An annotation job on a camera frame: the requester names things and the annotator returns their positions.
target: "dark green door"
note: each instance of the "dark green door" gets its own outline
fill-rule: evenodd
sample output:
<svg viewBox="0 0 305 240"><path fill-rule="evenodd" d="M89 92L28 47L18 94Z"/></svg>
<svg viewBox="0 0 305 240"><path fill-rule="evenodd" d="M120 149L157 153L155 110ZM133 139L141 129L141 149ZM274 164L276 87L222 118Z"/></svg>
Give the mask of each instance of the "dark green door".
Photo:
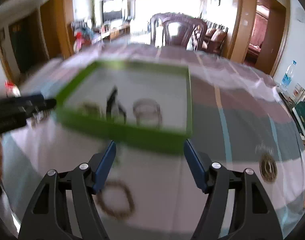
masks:
<svg viewBox="0 0 305 240"><path fill-rule="evenodd" d="M10 41L20 73L26 73L36 64L29 32L28 18L9 26Z"/></svg>

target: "table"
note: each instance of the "table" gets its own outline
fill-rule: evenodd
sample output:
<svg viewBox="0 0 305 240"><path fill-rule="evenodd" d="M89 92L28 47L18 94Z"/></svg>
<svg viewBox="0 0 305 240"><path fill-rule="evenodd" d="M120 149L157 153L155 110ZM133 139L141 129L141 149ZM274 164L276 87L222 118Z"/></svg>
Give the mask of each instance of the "table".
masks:
<svg viewBox="0 0 305 240"><path fill-rule="evenodd" d="M22 87L22 94L41 91L51 97L80 69L100 59L128 59L187 66L191 74L195 148L228 169L252 168L262 182L284 236L303 214L305 151L292 118L264 73L202 51L143 44L96 44L64 62L41 69ZM22 218L34 189L49 169L68 171L102 151L107 141L68 130L55 117L4 136L4 185L14 211ZM189 239L207 196L199 190L184 157L156 154L118 145L118 165L108 180L129 187L135 212L117 221L97 206L111 239ZM262 154L275 160L278 174L268 183L260 172ZM119 191L107 192L114 208L127 205ZM233 192L228 196L222 235L229 227ZM72 198L68 194L68 206ZM71 214L78 236L76 218Z"/></svg>
<svg viewBox="0 0 305 240"><path fill-rule="evenodd" d="M118 38L119 36L123 34L130 34L130 25L129 24L123 24L119 26L118 28L112 28L108 32L104 33L102 38L109 39L110 41L113 41L114 39Z"/></svg>

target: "dining chair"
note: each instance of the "dining chair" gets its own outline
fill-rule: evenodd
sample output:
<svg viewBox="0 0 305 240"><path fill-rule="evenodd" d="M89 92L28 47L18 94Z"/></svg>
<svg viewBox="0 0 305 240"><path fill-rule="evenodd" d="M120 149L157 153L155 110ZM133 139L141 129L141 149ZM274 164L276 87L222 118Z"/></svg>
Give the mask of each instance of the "dining chair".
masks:
<svg viewBox="0 0 305 240"><path fill-rule="evenodd" d="M170 16L163 21L166 46L187 48L192 39L192 49L201 50L207 31L207 24L197 18Z"/></svg>
<svg viewBox="0 0 305 240"><path fill-rule="evenodd" d="M167 12L167 13L157 13L154 14L150 19L150 29L151 29L151 36L150 36L150 44L155 44L156 42L156 28L162 24L162 22L170 16L175 17L182 17L182 18L192 18L191 16L183 13L173 13L173 12Z"/></svg>
<svg viewBox="0 0 305 240"><path fill-rule="evenodd" d="M192 38L192 48L193 50L201 49L203 45L203 38L207 30L207 24L201 19L193 18L189 15L182 13L158 13L152 16L150 19L151 26L151 41L150 44L155 44L156 42L156 27L157 25L163 25L163 39L165 45L176 45L187 47L189 39ZM171 25L171 32L169 33L168 26ZM178 29L177 35L174 34L172 26L176 26Z"/></svg>

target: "curtain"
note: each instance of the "curtain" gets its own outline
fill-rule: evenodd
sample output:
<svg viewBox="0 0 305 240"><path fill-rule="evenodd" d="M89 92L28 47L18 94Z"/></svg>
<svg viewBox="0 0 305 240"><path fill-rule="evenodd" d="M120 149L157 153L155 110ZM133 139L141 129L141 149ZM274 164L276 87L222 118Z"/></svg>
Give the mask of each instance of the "curtain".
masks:
<svg viewBox="0 0 305 240"><path fill-rule="evenodd" d="M199 8L199 15L201 18L206 18L207 14L207 0L200 0L200 8Z"/></svg>
<svg viewBox="0 0 305 240"><path fill-rule="evenodd" d="M268 20L256 13L253 32L251 35L251 44L260 46L264 41Z"/></svg>

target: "water bottle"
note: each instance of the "water bottle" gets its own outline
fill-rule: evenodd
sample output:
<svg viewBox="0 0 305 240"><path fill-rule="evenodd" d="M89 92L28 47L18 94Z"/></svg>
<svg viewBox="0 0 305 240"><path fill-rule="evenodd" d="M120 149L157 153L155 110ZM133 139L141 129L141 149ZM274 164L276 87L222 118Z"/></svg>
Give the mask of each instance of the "water bottle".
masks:
<svg viewBox="0 0 305 240"><path fill-rule="evenodd" d="M296 66L296 61L293 60L293 62L288 66L287 71L283 77L281 86L286 90L289 86L291 79L294 76L294 67Z"/></svg>

